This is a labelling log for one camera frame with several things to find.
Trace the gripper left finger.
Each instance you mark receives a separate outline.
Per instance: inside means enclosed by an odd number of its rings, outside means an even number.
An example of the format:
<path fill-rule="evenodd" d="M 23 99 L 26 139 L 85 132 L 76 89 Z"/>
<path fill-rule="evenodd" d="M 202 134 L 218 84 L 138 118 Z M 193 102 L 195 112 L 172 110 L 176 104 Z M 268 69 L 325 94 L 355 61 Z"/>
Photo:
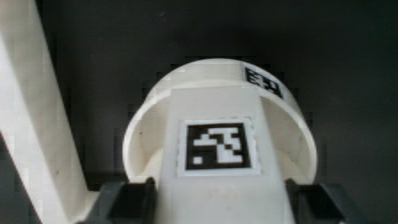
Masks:
<path fill-rule="evenodd" d="M 154 224 L 156 182 L 108 182 L 89 215 L 76 224 Z"/>

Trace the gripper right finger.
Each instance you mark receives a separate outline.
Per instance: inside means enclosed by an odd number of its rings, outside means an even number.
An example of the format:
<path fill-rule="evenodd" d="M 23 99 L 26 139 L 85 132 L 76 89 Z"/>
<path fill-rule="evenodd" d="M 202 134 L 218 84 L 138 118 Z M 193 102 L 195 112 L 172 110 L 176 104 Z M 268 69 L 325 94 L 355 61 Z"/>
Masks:
<path fill-rule="evenodd" d="M 373 224 L 337 184 L 284 181 L 296 224 Z"/>

